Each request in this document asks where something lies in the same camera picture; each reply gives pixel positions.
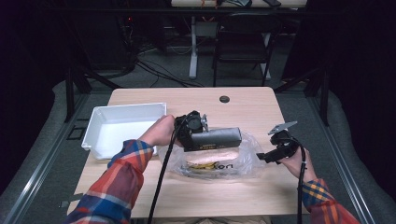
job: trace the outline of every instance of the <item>office chair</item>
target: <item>office chair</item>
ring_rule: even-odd
[[[212,62],[213,87],[216,87],[219,63],[266,63],[262,86],[271,60],[276,36],[282,22],[273,15],[260,13],[232,13],[219,19],[216,31],[216,46]]]

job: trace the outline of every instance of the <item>gray carpet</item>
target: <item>gray carpet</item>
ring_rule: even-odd
[[[266,86],[275,88],[281,85],[280,77],[291,43],[292,36],[287,35],[281,36],[277,42],[274,59],[270,67],[271,80],[267,81]],[[190,82],[188,72],[191,53],[188,48],[177,48],[183,45],[188,46],[188,44],[188,41],[180,41],[169,48],[167,54],[151,50],[141,54],[139,59],[151,64],[157,70],[165,72],[163,70],[165,68],[165,73],[172,73],[174,76]],[[194,81],[206,87],[212,85],[213,71],[210,67],[212,50],[212,40],[203,39],[203,42],[200,42],[198,78]],[[251,71],[251,65],[236,68],[228,65],[220,69],[219,73],[222,75],[220,75],[221,79],[218,81],[219,86],[261,85],[260,69]],[[125,88],[181,87],[175,81],[163,78],[157,80],[157,77],[139,67],[136,67],[127,76],[115,77],[111,80]],[[0,218],[2,222],[5,222],[10,214],[12,215],[10,211],[20,197],[23,188],[35,173],[35,169],[43,160],[43,157],[53,148],[58,148],[54,163],[50,165],[49,171],[44,174],[45,179],[40,183],[37,191],[34,192],[35,197],[27,204],[27,209],[21,211],[21,218],[15,222],[60,223],[64,220],[67,207],[60,207],[60,202],[69,200],[69,197],[73,195],[88,155],[88,152],[80,147],[82,139],[78,139],[79,128],[85,128],[88,125],[92,109],[95,106],[106,105],[111,94],[111,90],[102,83],[96,80],[90,80],[90,82],[93,86],[92,94],[85,96],[76,92],[77,103],[82,102],[81,109],[77,112],[72,123],[69,124],[64,124],[66,111],[64,83],[60,83],[54,88],[56,100],[49,119],[22,168],[0,198]],[[306,99],[302,94],[303,87],[304,84],[299,84],[288,92],[276,95],[285,121],[298,120],[298,125],[290,128],[290,132],[310,150],[318,176],[326,179],[333,196],[355,217],[358,217],[359,214],[350,198],[348,188],[332,159],[332,150],[326,134],[321,129],[320,121],[316,119],[316,111],[312,109],[309,103],[309,100],[312,99]],[[348,168],[361,190],[362,198],[367,202],[367,207],[373,215],[375,223],[394,222],[396,220],[395,202],[378,187],[357,157],[350,141],[349,128],[342,106],[333,94],[329,98],[329,122],[329,129],[332,131],[337,146],[340,147],[345,156]],[[62,139],[61,142],[56,142],[58,137]],[[273,217],[273,221],[275,224],[296,223],[296,216]],[[304,223],[309,223],[309,221],[309,217],[304,216]]]

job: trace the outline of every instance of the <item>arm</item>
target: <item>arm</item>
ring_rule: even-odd
[[[314,166],[309,156],[309,151],[305,150],[306,170],[304,172],[303,204],[310,213],[311,223],[348,223],[355,224],[359,221],[354,218],[343,205],[337,202],[330,194],[326,182],[317,178]],[[280,160],[289,171],[297,178],[300,175],[302,162],[301,150],[290,158]]]
[[[152,147],[169,144],[174,122],[173,116],[163,116],[139,139],[125,141],[64,223],[129,223]]]

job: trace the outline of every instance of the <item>desk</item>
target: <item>desk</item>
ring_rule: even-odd
[[[227,95],[230,102],[219,101]],[[239,127],[253,134],[264,152],[274,149],[267,133],[283,123],[272,89],[175,88],[119,89],[109,105],[167,103],[167,114],[181,116],[192,110],[207,114],[210,127]],[[85,193],[106,169],[108,161],[98,161],[90,153],[75,193]],[[145,183],[132,212],[134,218],[149,216],[161,171],[153,157],[144,173]],[[298,180],[283,165],[267,164],[258,178],[244,180],[201,180],[166,172],[154,217],[229,217],[289,215],[297,213]],[[70,213],[77,205],[72,202]]]
[[[215,7],[216,1],[214,0],[204,0],[204,7]],[[297,8],[305,7],[307,0],[280,0],[282,4],[281,8]],[[202,7],[202,1],[200,0],[172,0],[172,7]],[[223,2],[220,7],[236,7],[238,6]],[[263,0],[252,0],[251,7],[255,8],[270,8],[270,6]],[[198,64],[198,54],[196,48],[196,22],[195,17],[191,17],[191,62],[190,62],[190,72],[189,77],[195,79],[197,77],[197,64]],[[261,64],[261,70],[265,70],[266,64]]]

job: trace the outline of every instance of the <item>hand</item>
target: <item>hand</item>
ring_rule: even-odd
[[[303,181],[309,182],[311,180],[317,179],[317,175],[315,174],[314,166],[312,164],[309,151],[307,149],[304,150],[305,150],[306,166],[305,166]],[[299,178],[302,161],[303,159],[301,155],[301,149],[298,148],[296,153],[294,153],[292,157],[284,158],[279,162],[283,163],[295,177]]]
[[[172,132],[175,129],[175,118],[172,115],[162,116],[145,133],[139,140],[146,142],[152,147],[169,145]]]

